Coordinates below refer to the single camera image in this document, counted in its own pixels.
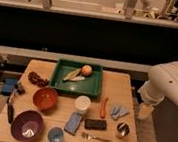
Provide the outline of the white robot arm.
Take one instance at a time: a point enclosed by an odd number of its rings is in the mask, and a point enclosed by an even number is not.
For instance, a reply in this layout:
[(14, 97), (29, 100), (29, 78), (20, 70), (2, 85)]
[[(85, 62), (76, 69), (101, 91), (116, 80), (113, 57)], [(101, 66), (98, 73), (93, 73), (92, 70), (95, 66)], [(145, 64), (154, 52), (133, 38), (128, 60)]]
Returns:
[(165, 97), (178, 107), (178, 61), (157, 64), (148, 72), (148, 80), (139, 88), (142, 99), (139, 104), (139, 119), (146, 119), (152, 114), (153, 108)]

